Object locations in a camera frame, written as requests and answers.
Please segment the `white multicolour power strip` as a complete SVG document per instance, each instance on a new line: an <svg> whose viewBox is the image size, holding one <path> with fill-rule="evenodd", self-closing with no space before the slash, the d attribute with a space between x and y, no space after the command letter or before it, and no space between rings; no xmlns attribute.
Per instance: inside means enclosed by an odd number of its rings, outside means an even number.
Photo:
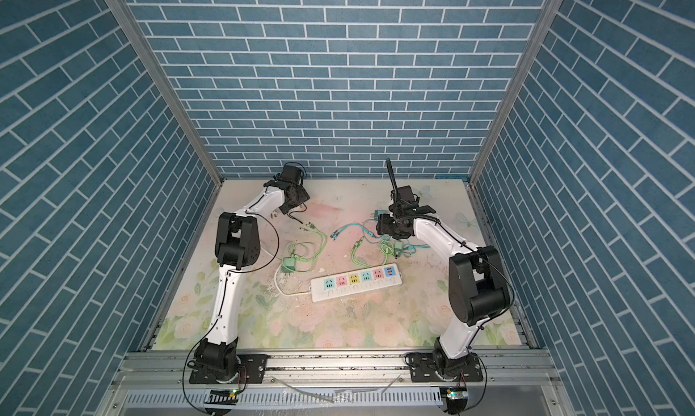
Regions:
<svg viewBox="0 0 695 416"><path fill-rule="evenodd" d="M403 283L398 266L390 263L365 269L338 273L311 280L314 303L400 286Z"/></svg>

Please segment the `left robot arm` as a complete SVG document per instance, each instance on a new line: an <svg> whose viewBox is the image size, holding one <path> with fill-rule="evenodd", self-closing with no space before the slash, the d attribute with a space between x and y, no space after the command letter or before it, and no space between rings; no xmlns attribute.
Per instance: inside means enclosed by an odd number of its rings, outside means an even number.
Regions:
<svg viewBox="0 0 695 416"><path fill-rule="evenodd" d="M269 224L273 211L287 215L305 204L309 200L305 178L302 164L284 164L250 203L218 217L214 253L219 285L210 326L186 358L191 383L244 382L237 350L245 276L273 263L257 263L262 253L259 223Z"/></svg>

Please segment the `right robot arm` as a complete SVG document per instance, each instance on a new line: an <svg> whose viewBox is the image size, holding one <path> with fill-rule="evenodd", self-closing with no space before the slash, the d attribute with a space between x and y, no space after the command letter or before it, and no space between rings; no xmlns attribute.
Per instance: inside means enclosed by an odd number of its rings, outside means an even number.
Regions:
<svg viewBox="0 0 695 416"><path fill-rule="evenodd" d="M450 379L472 363L472 344L479 332L513 303L501 256L492 246L471 244L432 214L376 218L376 231L395 240L415 237L448 261L448 299L452 319L434 344L434 366Z"/></svg>

